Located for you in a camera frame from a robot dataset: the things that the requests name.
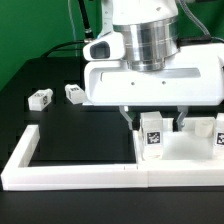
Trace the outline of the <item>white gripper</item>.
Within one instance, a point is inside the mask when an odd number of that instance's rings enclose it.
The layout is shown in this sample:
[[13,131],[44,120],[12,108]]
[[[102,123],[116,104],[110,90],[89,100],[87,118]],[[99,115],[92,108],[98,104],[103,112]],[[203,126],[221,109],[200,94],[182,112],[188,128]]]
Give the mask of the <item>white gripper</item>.
[[181,131],[188,106],[224,101],[224,44],[182,47],[160,71],[132,71],[121,60],[90,62],[84,80],[92,104],[122,105],[119,111],[130,130],[133,118],[127,106],[178,106],[176,123]]

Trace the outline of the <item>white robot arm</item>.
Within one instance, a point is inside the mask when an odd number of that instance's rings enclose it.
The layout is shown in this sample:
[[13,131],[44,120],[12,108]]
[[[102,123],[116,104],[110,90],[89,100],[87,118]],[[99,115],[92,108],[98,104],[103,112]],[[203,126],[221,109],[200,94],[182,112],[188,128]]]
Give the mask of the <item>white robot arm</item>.
[[112,28],[83,49],[93,105],[190,106],[224,101],[224,43],[185,0],[109,0]]

